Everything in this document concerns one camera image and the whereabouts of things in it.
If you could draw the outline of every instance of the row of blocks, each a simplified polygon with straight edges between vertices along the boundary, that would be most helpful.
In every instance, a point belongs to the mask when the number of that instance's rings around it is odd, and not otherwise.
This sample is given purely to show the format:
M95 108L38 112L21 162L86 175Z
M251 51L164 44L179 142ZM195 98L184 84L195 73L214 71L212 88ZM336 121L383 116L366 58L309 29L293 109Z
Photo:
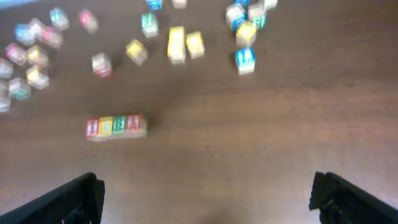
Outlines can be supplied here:
M141 138L146 134L147 122L141 114L105 116L86 122L86 138L92 141Z

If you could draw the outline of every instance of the green block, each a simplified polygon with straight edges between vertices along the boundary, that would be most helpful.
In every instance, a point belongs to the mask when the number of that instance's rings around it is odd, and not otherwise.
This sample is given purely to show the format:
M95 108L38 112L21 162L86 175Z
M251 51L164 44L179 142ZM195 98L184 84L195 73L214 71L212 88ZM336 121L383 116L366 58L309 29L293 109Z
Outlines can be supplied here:
M11 93L11 98L16 100L26 100L30 98L30 93L25 90L14 91Z
M263 29L266 25L266 16L260 16L253 19L253 24L256 26L257 29Z
M126 130L126 116L117 116L113 118L113 132L115 134L123 134Z
M155 15L152 13L147 13L141 16L141 25L142 28L152 27L154 25Z

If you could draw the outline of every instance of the white block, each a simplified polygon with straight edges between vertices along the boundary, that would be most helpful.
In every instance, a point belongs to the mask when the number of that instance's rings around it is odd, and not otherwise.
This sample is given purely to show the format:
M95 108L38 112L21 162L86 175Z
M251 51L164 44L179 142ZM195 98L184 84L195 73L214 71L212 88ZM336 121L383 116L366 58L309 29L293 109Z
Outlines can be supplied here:
M80 13L80 23L91 34L98 29L98 20L89 10Z
M26 79L29 85L40 90L50 84L47 74L37 65L34 65L26 71Z
M235 31L245 19L245 10L240 4L233 4L226 8L226 23Z
M147 13L141 16L142 32L147 38L155 37L158 33L157 19L153 13Z
M0 80L0 112L10 110L11 99L8 94L8 83Z
M63 36L60 32L55 30L53 27L46 27L43 33L44 42L53 48L60 48L63 42Z
M11 78L12 72L14 71L11 62L0 58L0 78Z
M26 51L15 43L11 43L6 47L6 55L10 61L23 65L26 62Z
M261 4L252 4L248 9L248 19L253 21L255 18L265 16L266 12Z
M266 11L275 8L278 4L278 0L261 0L261 4Z
M14 78L9 82L9 94L16 100L25 100L30 98L30 85L22 78Z
M172 0L174 8L182 9L187 6L187 0Z
M68 16L59 8L53 8L50 11L51 23L54 27L59 30L65 30L69 28Z
M105 78L112 73L111 60L104 54L100 53L91 58L94 73Z
M43 25L43 23L36 18L33 18L29 22L29 29L38 40L42 40L42 33L44 31L44 27L45 26Z

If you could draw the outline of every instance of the wooden block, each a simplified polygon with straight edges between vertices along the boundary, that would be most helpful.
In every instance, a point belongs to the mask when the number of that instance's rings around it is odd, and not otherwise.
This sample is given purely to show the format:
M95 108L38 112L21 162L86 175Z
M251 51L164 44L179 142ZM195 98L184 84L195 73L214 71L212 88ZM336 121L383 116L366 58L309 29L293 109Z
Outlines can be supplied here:
M30 85L22 78L14 78L9 82L9 94L16 100L26 100L30 98Z
M153 13L146 13L141 16L141 27L144 35L149 37L157 36L157 19Z
M112 136L122 136L126 132L126 116L115 116L113 118Z
M46 76L45 72L37 65L34 65L26 71L26 80L29 85L40 90L50 84L49 77Z
M99 136L99 125L100 121L98 119L91 119L87 121L86 124L86 138L94 141L101 140Z
M50 17L52 25L58 30L66 30L69 28L68 16L60 8L53 8L50 11Z
M98 136L101 138L109 139L112 137L113 117L107 116L99 118L99 131Z
M235 0L235 4L241 4L242 6L247 7L250 4L250 0Z
M149 10L161 10L163 1L162 0L146 0Z
M104 54L100 53L91 58L94 73L101 77L106 78L112 74L111 60Z
M275 8L278 4L278 0L261 0L260 3L266 11Z
M182 26L171 27L167 55L172 63L185 62L185 29Z
M8 83L0 80L0 112L10 110L11 99L8 93Z
M235 54L235 60L240 75L254 72L256 56L253 49L245 48L238 50Z
M47 53L39 46L35 45L26 51L27 60L31 65L38 65L40 67L47 67L49 65L49 58Z
M80 24L89 32L94 33L98 29L98 20L89 10L83 10L79 14Z
M126 118L126 135L139 138L146 136L147 123L143 115L129 115Z
M0 58L0 78L11 78L14 66L7 60Z
M46 27L43 32L43 40L48 46L58 49L63 42L63 37L53 27Z
M257 29L249 21L244 22L236 32L236 44L241 47L250 47L256 40Z
M33 18L32 20L30 20L28 26L31 33L36 37L36 39L42 40L42 33L45 27L43 23L40 20Z
M172 0L173 6L176 9L182 9L187 6L187 0Z
M266 12L261 4L250 5L248 16L256 29L264 28L266 24Z
M226 8L226 23L232 31L236 31L245 19L245 10L242 5L233 4Z
M22 66L26 62L26 51L15 43L6 47L6 55L10 61Z
M126 46L126 54L137 65L142 65L148 58L148 51L141 42L135 39Z
M15 39L25 46L30 46L35 42L36 36L30 31L29 25L17 24L15 28Z
M191 58L198 58L205 55L205 46L199 31L187 35L187 48Z

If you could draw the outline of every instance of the blue block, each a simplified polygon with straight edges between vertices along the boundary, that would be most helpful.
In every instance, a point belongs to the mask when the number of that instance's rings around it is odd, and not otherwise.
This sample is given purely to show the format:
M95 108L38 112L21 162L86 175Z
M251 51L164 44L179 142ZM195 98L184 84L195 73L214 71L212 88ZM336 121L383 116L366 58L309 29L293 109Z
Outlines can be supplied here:
M249 6L250 0L235 0L235 3L241 4L242 6Z
M149 10L161 10L162 0L147 0Z
M233 22L232 22L232 31L236 31L239 26L245 21L245 16L241 16L239 18L236 18Z
M15 39L21 42L34 42L29 26L25 24L17 24L15 28Z
M253 49L245 48L236 51L235 60L238 67L248 66L256 62L256 56Z
M50 17L51 21L55 22L61 19L63 16L61 9L59 8L54 8L53 10L50 11Z

